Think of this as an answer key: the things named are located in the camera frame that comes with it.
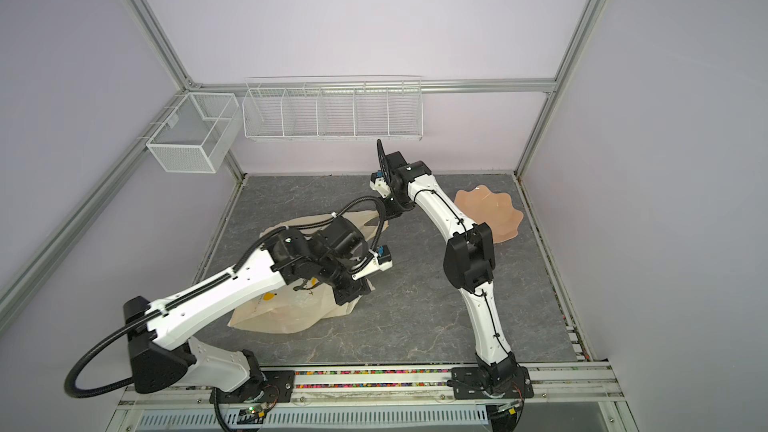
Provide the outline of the banana print plastic bag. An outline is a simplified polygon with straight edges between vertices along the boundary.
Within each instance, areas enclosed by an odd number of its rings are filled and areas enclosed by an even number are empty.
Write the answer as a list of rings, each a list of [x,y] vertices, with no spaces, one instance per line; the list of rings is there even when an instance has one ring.
[[[337,305],[329,285],[313,278],[312,290],[295,290],[298,284],[299,281],[280,287],[240,305],[232,312],[228,326],[257,333],[293,334],[309,329],[320,320],[347,316],[361,300],[358,297]]]

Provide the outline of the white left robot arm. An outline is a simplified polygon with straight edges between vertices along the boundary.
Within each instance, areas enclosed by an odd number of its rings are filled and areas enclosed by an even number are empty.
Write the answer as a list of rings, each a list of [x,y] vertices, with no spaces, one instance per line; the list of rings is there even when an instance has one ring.
[[[390,268],[388,247],[367,243],[342,216],[306,236],[298,227],[271,230],[224,271],[180,293],[152,302],[137,297],[124,306],[144,324],[130,332],[133,385],[150,394],[176,384],[207,386],[249,401],[268,385],[253,352],[228,351],[195,333],[230,311],[298,280],[329,285],[339,305],[370,292],[368,275]]]

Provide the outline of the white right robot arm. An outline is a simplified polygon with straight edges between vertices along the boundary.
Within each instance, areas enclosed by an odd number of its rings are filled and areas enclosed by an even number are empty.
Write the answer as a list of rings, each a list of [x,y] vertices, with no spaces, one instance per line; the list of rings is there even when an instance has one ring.
[[[530,375],[518,363],[503,333],[494,298],[496,266],[492,230],[463,213],[421,161],[409,163],[396,151],[386,153],[377,142],[379,171],[371,188],[397,217],[421,209],[445,241],[443,271],[466,305],[475,341],[479,383],[464,386],[490,397],[511,395],[521,401],[534,396]]]

